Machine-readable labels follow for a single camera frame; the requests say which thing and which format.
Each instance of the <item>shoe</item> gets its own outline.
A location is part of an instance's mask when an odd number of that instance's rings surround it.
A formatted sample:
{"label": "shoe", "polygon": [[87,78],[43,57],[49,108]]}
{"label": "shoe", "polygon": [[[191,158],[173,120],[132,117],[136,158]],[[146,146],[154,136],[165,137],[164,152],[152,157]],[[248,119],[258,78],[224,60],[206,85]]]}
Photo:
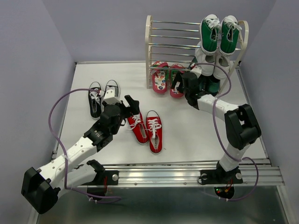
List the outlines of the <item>shoe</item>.
{"label": "shoe", "polygon": [[[168,64],[166,62],[155,62],[153,64],[154,67],[159,67],[163,68],[166,67],[168,68]],[[157,93],[164,94],[167,91],[167,79],[168,79],[168,70],[162,70],[162,69],[156,69],[154,70],[155,73],[152,74],[151,80],[153,83],[153,90]]]}
{"label": "shoe", "polygon": [[119,98],[121,96],[121,89],[120,89],[119,85],[117,84],[117,82],[114,80],[109,80],[107,82],[106,87],[105,87],[105,92],[107,92],[107,90],[113,90],[114,96],[117,98]]}
{"label": "shoe", "polygon": [[[195,49],[195,57],[197,62],[201,62],[201,63],[213,63],[215,64],[215,58],[216,55],[212,54],[212,55],[206,55],[203,51],[202,48],[196,48]],[[204,76],[211,76],[213,74],[214,71],[214,66],[211,65],[200,65],[201,67],[201,74]]]}
{"label": "shoe", "polygon": [[221,44],[219,51],[224,56],[232,55],[238,42],[239,32],[242,30],[238,20],[229,15],[221,22]]}
{"label": "shoe", "polygon": [[200,23],[201,50],[206,55],[212,55],[216,52],[219,28],[219,18],[214,14],[206,16]]}
{"label": "shoe", "polygon": [[[230,68],[230,61],[228,56],[223,56],[220,53],[216,54],[216,65],[221,66],[227,73],[229,73],[229,68]],[[216,79],[222,80],[226,78],[226,75],[224,72],[220,69],[215,67],[213,76]]]}
{"label": "shoe", "polygon": [[129,130],[132,130],[137,141],[140,144],[145,144],[149,141],[148,132],[146,131],[141,113],[133,115],[127,119]]}
{"label": "shoe", "polygon": [[[89,89],[93,90],[102,90],[101,85],[98,82],[93,82],[89,86]],[[102,105],[102,96],[93,91],[88,92],[88,102],[90,108],[90,115],[94,119],[99,119],[102,113],[101,105]]]}
{"label": "shoe", "polygon": [[149,148],[157,154],[162,151],[162,122],[155,111],[146,115],[146,128],[149,136]]}
{"label": "shoe", "polygon": [[[172,82],[176,76],[176,74],[179,72],[179,70],[175,70],[175,69],[184,69],[184,66],[181,65],[181,64],[173,64],[171,66],[172,69],[174,70],[170,70],[170,76],[169,76],[169,79],[170,79],[170,85],[172,85]],[[183,93],[180,93],[177,88],[178,86],[180,85],[180,82],[177,82],[174,89],[170,89],[170,95],[174,98],[180,98],[182,96],[184,96]]]}

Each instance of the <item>screw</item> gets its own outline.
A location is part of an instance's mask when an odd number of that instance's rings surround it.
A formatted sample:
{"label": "screw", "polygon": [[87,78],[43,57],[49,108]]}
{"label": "screw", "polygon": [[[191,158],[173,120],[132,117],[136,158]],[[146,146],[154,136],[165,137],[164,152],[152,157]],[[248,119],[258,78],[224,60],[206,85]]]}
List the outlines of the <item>screw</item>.
{"label": "screw", "polygon": [[242,174],[241,173],[236,173],[235,176],[238,180],[242,179]]}
{"label": "screw", "polygon": [[118,175],[117,174],[113,174],[112,175],[112,180],[117,181],[118,180]]}
{"label": "screw", "polygon": [[203,173],[203,174],[201,175],[201,179],[204,180],[204,181],[206,181],[206,180],[207,180],[207,174],[204,174],[204,173]]}

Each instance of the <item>white table surface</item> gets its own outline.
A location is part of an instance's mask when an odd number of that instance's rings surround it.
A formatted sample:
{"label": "white table surface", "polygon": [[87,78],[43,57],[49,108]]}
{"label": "white table surface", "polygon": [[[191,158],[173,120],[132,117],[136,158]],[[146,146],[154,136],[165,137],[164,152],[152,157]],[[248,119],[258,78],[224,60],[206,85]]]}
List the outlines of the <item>white table surface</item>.
{"label": "white table surface", "polygon": [[[114,79],[121,87],[121,99],[131,95],[140,101],[140,110],[145,117],[149,110],[158,112],[163,124],[163,149],[153,154],[149,145],[137,143],[132,131],[120,127],[114,140],[97,154],[88,158],[101,164],[155,163],[182,161],[215,161],[223,156],[213,126],[212,115],[198,111],[188,105],[185,97],[172,98],[167,91],[164,95],[146,89],[145,63],[100,63],[79,64],[76,67],[72,90],[88,88],[97,81],[102,88],[108,80]],[[95,122],[89,112],[88,93],[76,92],[70,95],[61,140],[70,148]],[[234,71],[232,90],[221,98],[232,104],[242,105],[246,99]],[[225,124],[217,119],[221,138],[226,146]],[[57,155],[62,154],[61,147]],[[253,159],[266,158],[261,141],[258,139],[245,153]]]}

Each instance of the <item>white shoelace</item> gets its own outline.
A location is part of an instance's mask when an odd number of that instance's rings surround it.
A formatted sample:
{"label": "white shoelace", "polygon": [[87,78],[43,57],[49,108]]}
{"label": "white shoelace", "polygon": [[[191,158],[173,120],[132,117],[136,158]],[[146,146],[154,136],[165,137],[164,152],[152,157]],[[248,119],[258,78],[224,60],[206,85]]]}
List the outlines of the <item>white shoelace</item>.
{"label": "white shoelace", "polygon": [[221,27],[219,19],[206,19],[205,21],[210,29]]}
{"label": "white shoelace", "polygon": [[160,125],[160,124],[158,123],[158,119],[157,119],[157,118],[155,118],[155,119],[153,119],[153,120],[149,120],[149,121],[148,121],[148,124],[149,124],[149,130],[150,130],[151,132],[153,132],[153,136],[152,136],[152,138],[154,139],[154,138],[156,137],[156,130],[159,129],[159,128],[161,128],[162,125]]}
{"label": "white shoelace", "polygon": [[90,99],[94,99],[95,102],[97,102],[99,105],[100,105],[100,98],[102,97],[101,95],[98,96],[98,92],[94,92],[94,91],[91,91],[89,93],[89,96],[90,96]]}
{"label": "white shoelace", "polygon": [[133,130],[141,122],[140,114],[133,115],[132,119],[135,121],[135,123],[129,125],[128,130],[130,131]]}
{"label": "white shoelace", "polygon": [[237,30],[242,30],[242,27],[235,23],[235,21],[231,20],[230,18],[226,18],[224,21],[224,24],[228,26],[228,28],[232,28],[233,30],[237,29]]}

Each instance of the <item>purple wall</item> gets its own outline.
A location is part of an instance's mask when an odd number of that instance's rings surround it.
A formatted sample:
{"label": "purple wall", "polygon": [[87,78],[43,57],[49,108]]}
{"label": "purple wall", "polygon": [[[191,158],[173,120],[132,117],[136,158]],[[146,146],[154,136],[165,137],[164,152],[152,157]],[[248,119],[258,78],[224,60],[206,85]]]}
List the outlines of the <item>purple wall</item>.
{"label": "purple wall", "polygon": [[[211,13],[218,15],[220,20],[227,15],[235,15],[239,20],[248,21],[250,45],[275,0],[43,0],[43,2],[70,54],[76,62],[81,62],[145,60],[144,33],[147,15],[152,15],[154,20],[185,22],[201,22]],[[190,35],[169,31],[165,34]],[[166,41],[189,45],[198,42],[180,39],[166,39]]]}
{"label": "purple wall", "polygon": [[[74,62],[40,0],[0,1],[0,223],[27,223],[24,172],[50,161],[48,113],[70,89]],[[65,104],[53,117],[58,130]]]}
{"label": "purple wall", "polygon": [[278,0],[242,61],[271,162],[280,166],[299,214],[299,2]]}

